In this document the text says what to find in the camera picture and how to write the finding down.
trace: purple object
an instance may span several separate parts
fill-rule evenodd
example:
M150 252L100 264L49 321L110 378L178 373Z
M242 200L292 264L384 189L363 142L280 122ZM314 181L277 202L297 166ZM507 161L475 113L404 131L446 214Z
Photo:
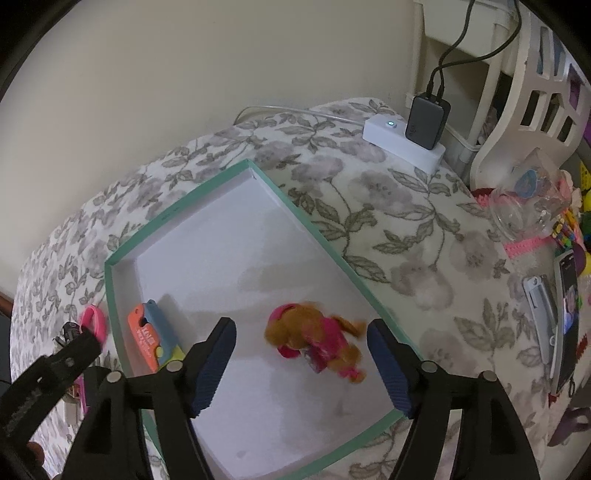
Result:
M587 418L587 422L579 422L579 418ZM555 447L563 443L573 432L586 432L591 429L591 408L568 408L560 423L556 427L556 431L548 442L549 447Z
M577 271L577 276L583 273L585 265L587 264L587 257L585 256L585 250L577 242L573 242L573 253L574 253L574 267Z

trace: white cable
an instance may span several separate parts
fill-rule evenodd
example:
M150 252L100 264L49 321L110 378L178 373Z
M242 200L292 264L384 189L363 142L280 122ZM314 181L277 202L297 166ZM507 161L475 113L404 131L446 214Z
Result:
M238 115L234 119L234 123L232 125L236 125L238 123L238 120L240 120L240 117L242 116L242 114L245 111L247 111L249 108L259 108L259 109L265 109L265 110L282 110L284 112L295 112L295 113L309 113L310 115L321 116L323 118L330 118L331 120L338 120L339 122L345 122L347 124L359 125L360 127L364 126L364 124L365 124L364 122L358 122L355 120L350 120L348 118L342 118L339 116L329 115L328 113L316 112L314 110L302 110L300 108L291 108L288 106L279 106L279 105L250 105L250 106L247 106L247 107L243 108L242 110L240 110L240 113L238 113Z

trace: black charger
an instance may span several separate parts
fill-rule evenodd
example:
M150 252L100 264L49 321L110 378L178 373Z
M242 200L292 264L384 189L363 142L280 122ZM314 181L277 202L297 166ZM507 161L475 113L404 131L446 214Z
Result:
M452 109L448 101L437 99L427 92L417 95L408 116L406 138L427 150L432 150L439 142L447 116Z

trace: brown plush dog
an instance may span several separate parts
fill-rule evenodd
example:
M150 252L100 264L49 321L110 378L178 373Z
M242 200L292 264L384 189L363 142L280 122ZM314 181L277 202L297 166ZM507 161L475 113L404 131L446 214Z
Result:
M265 339L286 358L299 356L299 350L312 346L320 369L328 367L352 383L365 378L357 369L361 351L350 344L342 332L355 338L365 333L365 322L350 322L333 315L325 317L313 303L292 303L274 310L265 329Z

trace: floral bedspread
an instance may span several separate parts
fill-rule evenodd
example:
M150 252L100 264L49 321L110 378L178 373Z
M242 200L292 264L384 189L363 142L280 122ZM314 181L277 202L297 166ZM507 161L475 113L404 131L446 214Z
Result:
M359 121L393 113L370 98L315 110ZM310 215L425 357L455 374L497 373L541 462L548 381L520 277L487 214L446 165L426 175L361 135L356 125L280 113L192 140L99 192L23 266L12 318L13 378L51 354L52 338L87 304L106 312L103 264L111 252L197 184L250 158ZM119 368L110 336L100 360ZM316 476L387 478L409 425L399 421ZM459 417L452 417L441 478L452 466L458 431ZM50 474L61 471L75 432L52 411L35 434ZM167 478L148 447L155 478Z

